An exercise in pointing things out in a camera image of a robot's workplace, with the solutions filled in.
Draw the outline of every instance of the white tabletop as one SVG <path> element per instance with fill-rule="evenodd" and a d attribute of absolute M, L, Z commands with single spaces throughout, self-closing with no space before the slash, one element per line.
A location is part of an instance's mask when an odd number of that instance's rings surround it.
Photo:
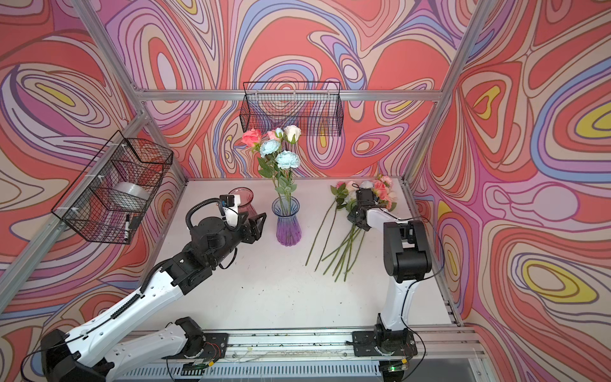
<path fill-rule="evenodd" d="M 365 235 L 359 258 L 348 274 L 334 282 L 331 271 L 323 275 L 314 267 L 324 245 L 327 227 L 316 241 L 308 267 L 305 260 L 320 222 L 333 201 L 329 185 L 336 180 L 297 180 L 302 229 L 299 244 L 284 247 L 276 240 L 277 218 L 271 203 L 277 198 L 269 180 L 200 180 L 186 187 L 157 262 L 179 253 L 191 240 L 185 225 L 186 212 L 198 202 L 226 194 L 236 187 L 250 188 L 257 213 L 268 214 L 263 236 L 254 244 L 241 243 L 234 264 L 217 269 L 212 277 L 191 293 L 152 315 L 138 330 L 157 330 L 170 321 L 191 316 L 203 329 L 331 328 L 373 326 L 382 310 L 390 276 L 382 261 L 382 233 L 371 229 Z M 394 191 L 400 198 L 393 214 L 408 218 L 408 205 L 398 182 Z M 218 216 L 216 205 L 203 207 L 193 216 L 197 224 L 206 216 Z M 345 210 L 337 213 L 326 252 L 334 249 L 350 230 Z M 408 315 L 409 325 L 450 324 L 435 279 L 421 282 Z"/>

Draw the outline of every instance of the wire mesh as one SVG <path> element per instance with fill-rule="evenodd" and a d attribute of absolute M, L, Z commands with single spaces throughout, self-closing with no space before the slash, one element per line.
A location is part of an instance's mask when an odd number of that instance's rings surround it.
<path fill-rule="evenodd" d="M 335 81 L 246 82 L 240 109 L 242 130 L 262 133 L 296 125 L 311 136 L 340 136 L 341 85 Z"/>
<path fill-rule="evenodd" d="M 173 158 L 171 150 L 154 142 L 123 139 L 60 218 L 87 241 L 130 243 Z M 124 192 L 120 183 L 136 185 L 140 194 Z"/>

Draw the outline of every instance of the table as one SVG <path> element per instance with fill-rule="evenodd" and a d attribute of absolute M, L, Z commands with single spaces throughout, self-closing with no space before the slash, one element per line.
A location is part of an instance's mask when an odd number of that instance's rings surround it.
<path fill-rule="evenodd" d="M 373 326 L 386 298 L 389 276 L 382 261 L 382 233 L 367 232 L 358 261 L 348 274 L 334 282 L 331 271 L 323 275 L 315 265 L 328 233 L 331 220 L 316 242 L 307 267 L 307 254 L 320 222 L 333 196 L 329 185 L 337 180 L 296 180 L 302 229 L 299 244 L 284 247 L 276 240 L 276 217 L 271 211 L 277 198 L 269 180 L 190 181 L 178 204 L 156 262 L 179 253 L 191 240 L 185 224 L 186 212 L 198 202 L 226 194 L 236 187 L 254 193 L 252 205 L 257 213 L 268 214 L 263 236 L 254 244 L 241 243 L 238 256 L 227 270 L 217 269 L 212 277 L 188 295 L 152 315 L 137 330 L 158 330 L 168 322 L 191 316 L 203 329 L 339 328 Z M 400 200 L 393 214 L 411 217 L 407 202 L 395 180 L 393 190 Z M 216 205 L 196 212 L 193 222 L 206 216 L 219 216 Z M 350 230 L 345 210 L 337 213 L 327 253 L 337 247 Z M 450 317 L 435 278 L 419 285 L 408 315 L 409 325 L 449 325 Z"/>

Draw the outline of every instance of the flower bouquet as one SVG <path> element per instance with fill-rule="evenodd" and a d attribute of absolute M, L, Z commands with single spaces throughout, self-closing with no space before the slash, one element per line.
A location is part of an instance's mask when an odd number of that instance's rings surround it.
<path fill-rule="evenodd" d="M 344 275 L 344 281 L 346 281 L 348 272 L 352 270 L 354 264 L 356 263 L 356 259 L 358 258 L 360 253 L 360 247 L 365 238 L 365 230 L 362 230 L 357 226 L 352 225 L 350 227 L 350 231 L 342 240 L 341 244 L 333 251 L 331 251 L 327 256 L 324 256 L 327 244 L 329 243 L 329 237 L 331 236 L 331 232 L 333 230 L 333 225 L 335 224 L 337 212 L 344 208 L 348 211 L 348 214 L 353 212 L 353 210 L 356 208 L 356 190 L 359 188 L 371 188 L 377 198 L 376 203 L 382 208 L 386 208 L 389 211 L 392 211 L 397 206 L 397 195 L 393 191 L 391 191 L 392 179 L 385 175 L 379 175 L 373 182 L 370 180 L 366 180 L 360 185 L 358 185 L 356 182 L 349 181 L 348 183 L 338 182 L 336 186 L 331 186 L 331 193 L 334 195 L 334 200 L 333 203 L 331 203 L 329 209 L 327 210 L 327 213 L 323 217 L 323 222 L 318 228 L 318 232 L 314 237 L 314 242 L 312 243 L 312 247 L 310 248 L 310 253 L 308 254 L 307 260 L 305 261 L 305 265 L 308 265 L 308 262 L 310 261 L 310 256 L 312 255 L 312 251 L 314 250 L 314 246 L 316 245 L 316 239 L 318 238 L 318 234 L 320 233 L 320 230 L 324 225 L 324 221 L 326 220 L 331 208 L 335 206 L 333 220 L 331 221 L 331 227 L 329 228 L 329 233 L 327 234 L 327 239 L 324 243 L 323 250 L 320 254 L 320 258 L 318 259 L 318 263 L 316 264 L 316 268 L 314 269 L 314 271 L 318 270 L 318 267 L 320 266 L 321 262 L 333 256 L 333 258 L 329 262 L 329 265 L 324 270 L 323 274 L 326 274 L 331 269 L 331 266 L 335 263 L 335 268 L 332 273 L 332 275 L 335 276 L 335 281 L 337 281 L 337 279 L 342 273 Z M 353 249 L 356 251 L 354 259 L 352 259 Z"/>
<path fill-rule="evenodd" d="M 261 131 L 251 129 L 242 135 L 242 141 L 258 152 L 259 175 L 271 179 L 278 198 L 272 203 L 272 210 L 278 216 L 276 238 L 285 246 L 293 246 L 301 239 L 301 227 L 297 220 L 299 201 L 291 196 L 297 189 L 293 181 L 293 170 L 301 164 L 299 157 L 290 151 L 301 137 L 301 130 L 290 125 L 283 129 L 268 131 L 263 139 Z"/>

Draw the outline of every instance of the black mounting plate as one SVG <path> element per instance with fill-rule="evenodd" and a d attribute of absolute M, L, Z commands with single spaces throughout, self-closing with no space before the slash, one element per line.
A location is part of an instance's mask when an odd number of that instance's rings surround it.
<path fill-rule="evenodd" d="M 221 356 L 218 358 L 219 359 L 225 358 L 225 352 L 227 351 L 227 339 L 229 338 L 229 334 L 204 332 L 203 335 L 204 337 L 206 337 L 206 342 L 214 343 L 219 347 L 219 349 L 221 349 Z M 216 350 L 216 346 L 206 344 L 203 348 L 202 354 L 198 356 L 197 358 L 199 359 L 212 358 L 215 353 L 218 353 L 218 351 Z M 185 358 L 185 356 L 183 355 L 175 355 L 175 356 L 165 357 L 165 359 L 187 359 L 187 358 Z"/>
<path fill-rule="evenodd" d="M 402 345 L 392 354 L 384 354 L 376 349 L 376 336 L 373 331 L 352 332 L 354 355 L 357 357 L 405 356 L 407 359 L 418 354 L 414 341 L 414 334 L 409 332 L 406 344 Z"/>

